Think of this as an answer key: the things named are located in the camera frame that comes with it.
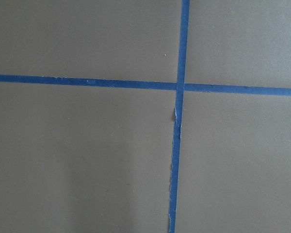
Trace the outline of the brown paper table cover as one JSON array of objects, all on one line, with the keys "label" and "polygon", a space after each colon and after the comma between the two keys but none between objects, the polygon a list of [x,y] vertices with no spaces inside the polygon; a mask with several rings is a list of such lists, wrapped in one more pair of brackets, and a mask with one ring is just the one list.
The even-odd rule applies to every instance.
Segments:
[{"label": "brown paper table cover", "polygon": [[0,0],[0,233],[291,233],[291,0]]}]

